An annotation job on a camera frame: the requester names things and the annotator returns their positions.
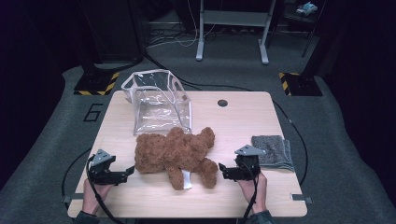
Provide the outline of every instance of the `hand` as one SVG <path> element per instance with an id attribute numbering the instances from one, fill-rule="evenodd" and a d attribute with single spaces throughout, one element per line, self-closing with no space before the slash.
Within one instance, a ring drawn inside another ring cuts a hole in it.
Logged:
<path id="1" fill-rule="evenodd" d="M 256 202 L 253 204 L 252 210 L 253 213 L 260 213 L 262 211 L 267 210 L 265 205 L 265 199 L 267 196 L 267 178 L 263 173 L 260 173 L 256 177 L 256 181 L 258 181 L 257 185 L 257 195 Z M 253 180 L 238 180 L 239 186 L 244 193 L 245 199 L 248 203 L 250 203 L 251 197 L 254 194 L 254 182 Z"/>
<path id="2" fill-rule="evenodd" d="M 105 201 L 108 192 L 111 190 L 113 185 L 95 185 L 95 189 L 98 194 L 102 197 L 102 200 Z M 97 202 L 95 198 L 95 194 L 90 185 L 90 181 L 85 179 L 84 181 L 84 198 L 82 203 L 82 211 L 91 215 L 95 215 L 99 210 L 99 202 Z"/>

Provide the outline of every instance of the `tabletop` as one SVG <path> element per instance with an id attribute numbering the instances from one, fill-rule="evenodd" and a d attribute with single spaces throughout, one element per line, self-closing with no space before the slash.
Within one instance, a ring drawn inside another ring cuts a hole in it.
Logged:
<path id="1" fill-rule="evenodd" d="M 234 151 L 251 145 L 253 135 L 283 133 L 272 98 L 263 91 L 187 91 L 192 105 L 192 133 L 210 127 L 216 135 L 215 145 L 207 157 L 215 163 L 235 167 Z M 116 91 L 92 146 L 92 153 L 102 149 L 117 157 L 111 163 L 113 172 L 125 171 L 134 165 L 134 109 L 123 91 Z M 227 101 L 219 106 L 218 101 Z M 303 217 L 304 202 L 294 201 L 290 194 L 301 194 L 297 176 L 288 170 L 262 168 L 268 179 L 267 208 L 273 217 Z M 85 171 L 81 175 L 76 195 L 83 192 Z M 221 171 L 213 189 L 206 189 L 198 174 L 191 174 L 191 189 L 174 190 L 165 171 L 129 176 L 127 183 L 114 187 L 105 204 L 114 217 L 242 217 L 248 206 L 239 185 L 224 179 Z M 75 197 L 68 215 L 76 217 L 82 199 Z M 99 217 L 106 214 L 100 210 Z"/>

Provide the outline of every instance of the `gray floor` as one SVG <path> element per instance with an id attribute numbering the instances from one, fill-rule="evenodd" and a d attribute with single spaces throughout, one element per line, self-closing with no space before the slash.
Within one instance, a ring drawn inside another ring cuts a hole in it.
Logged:
<path id="1" fill-rule="evenodd" d="M 316 78 L 322 97 L 287 96 L 282 90 L 278 73 L 302 72 L 314 45 L 302 58 L 303 38 L 276 35 L 268 49 L 270 64 L 263 65 L 258 38 L 217 36 L 206 41 L 201 62 L 195 61 L 197 42 L 189 47 L 178 43 L 160 45 L 149 48 L 148 54 L 190 82 L 268 91 L 281 105 L 305 140 L 309 165 L 302 191 L 312 197 L 314 203 L 307 206 L 305 217 L 277 218 L 278 223 L 396 223 L 394 206 L 374 171 L 360 159 L 346 133 L 340 108 L 324 81 Z M 156 68 L 145 59 L 122 71 L 113 92 L 120 89 L 132 72 Z M 64 172 L 79 154 L 92 146 L 111 99 L 111 95 L 74 95 L 73 88 L 81 75 L 80 67 L 64 73 L 66 87 L 62 100 L 29 154 L 0 192 L 0 223 L 71 223 L 61 203 Z M 84 122 L 92 104 L 102 104 L 95 107 L 101 111 L 99 118 L 96 122 Z M 276 112 L 285 138 L 290 140 L 296 174 L 301 179 L 306 162 L 303 143 L 278 108 Z M 88 154 L 70 170 L 66 194 L 74 192 L 87 158 Z M 102 221 L 111 223 L 107 218 Z"/>

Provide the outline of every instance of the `gray cloth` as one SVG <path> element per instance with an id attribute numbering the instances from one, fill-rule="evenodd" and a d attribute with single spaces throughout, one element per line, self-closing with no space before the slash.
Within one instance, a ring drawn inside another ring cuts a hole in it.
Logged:
<path id="1" fill-rule="evenodd" d="M 252 136 L 251 144 L 264 149 L 266 154 L 259 156 L 259 164 L 270 169 L 288 169 L 294 172 L 290 155 L 290 142 L 280 135 Z"/>

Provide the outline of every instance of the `transparent plastic container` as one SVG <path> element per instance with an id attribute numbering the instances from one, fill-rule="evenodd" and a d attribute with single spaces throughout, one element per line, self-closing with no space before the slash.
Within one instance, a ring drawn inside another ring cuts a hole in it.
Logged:
<path id="1" fill-rule="evenodd" d="M 191 133 L 191 99 L 170 71 L 132 73 L 121 88 L 134 105 L 134 135 L 167 134 L 174 127 Z"/>

